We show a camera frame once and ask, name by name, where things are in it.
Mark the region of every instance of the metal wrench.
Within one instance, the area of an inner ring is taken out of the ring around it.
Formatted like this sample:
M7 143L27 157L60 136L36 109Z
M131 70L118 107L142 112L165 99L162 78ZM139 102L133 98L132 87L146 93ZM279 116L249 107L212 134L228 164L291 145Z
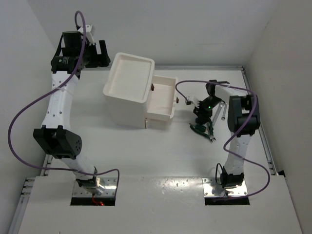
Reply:
M219 114L220 114L220 112L221 112L222 107L224 106L224 104L225 104L224 101L219 102L218 109L216 110L215 115L214 115L214 118L213 118L213 126L215 125L215 122L216 122L216 120L218 119Z
M225 105L224 105L224 110L223 110L223 115L222 115L222 117L221 117L222 120L225 120L225 115L226 115L226 109L227 109L227 107L228 107L228 104L225 103Z

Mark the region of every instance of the white storage box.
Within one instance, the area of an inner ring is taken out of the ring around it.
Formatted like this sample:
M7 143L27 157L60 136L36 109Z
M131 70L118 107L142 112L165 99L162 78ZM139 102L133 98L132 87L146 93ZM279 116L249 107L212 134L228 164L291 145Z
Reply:
M150 119L174 116L177 78L153 76L154 69L152 59L116 54L103 89L114 123L146 128Z

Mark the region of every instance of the gray wall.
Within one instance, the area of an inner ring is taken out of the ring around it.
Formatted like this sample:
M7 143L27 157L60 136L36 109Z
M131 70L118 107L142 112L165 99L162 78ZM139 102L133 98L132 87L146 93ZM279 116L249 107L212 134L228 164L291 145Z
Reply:
M273 156L285 170L306 234L312 230L311 12L311 0L284 0L247 66Z
M7 233L25 177L39 171L17 161L7 144L13 116L50 89L54 49L24 0L0 3L0 233ZM43 152L32 138L40 126L47 100L22 115L13 129L13 144L29 162L42 165Z
M28 0L54 46L81 10L96 39L156 65L242 65L279 0Z

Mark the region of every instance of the white floor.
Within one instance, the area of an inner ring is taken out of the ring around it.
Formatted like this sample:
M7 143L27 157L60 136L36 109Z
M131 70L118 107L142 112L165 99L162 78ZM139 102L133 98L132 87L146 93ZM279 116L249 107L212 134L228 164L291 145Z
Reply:
M153 121L150 129L140 130L116 126L102 93L108 73L82 73L71 112L71 131L82 137L81 154L88 156L99 172L120 169L116 206L70 206L74 175L51 171L48 177L36 178L20 234L301 233L282 176L274 176L267 190L250 198L249 206L205 206L199 177L214 176L216 164L224 164L227 153L222 146L230 137L227 122L219 117L214 130L217 142L211 144L190 130L189 123L195 120L193 108L180 97L171 124ZM245 87L241 71L155 74L179 80L227 80ZM199 99L207 96L204 84L182 84L180 89ZM268 168L258 132L249 144L247 158ZM64 167L57 160L52 166ZM248 163L245 177L249 193L264 186L267 179L263 169Z

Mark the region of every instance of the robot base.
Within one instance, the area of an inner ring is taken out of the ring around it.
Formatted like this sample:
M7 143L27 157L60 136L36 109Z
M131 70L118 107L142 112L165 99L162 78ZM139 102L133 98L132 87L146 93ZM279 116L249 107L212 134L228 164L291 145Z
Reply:
M206 205L249 205L249 199L245 197L248 194L245 180L241 186L222 188L220 178L203 178L204 198Z
M104 206L115 206L115 192L117 185L117 178L105 177L100 178L101 184L104 185L104 192L101 195L94 196L96 202L102 202ZM79 187L75 181L72 193L72 206L96 206L97 204L92 200L92 194L86 191L83 187Z

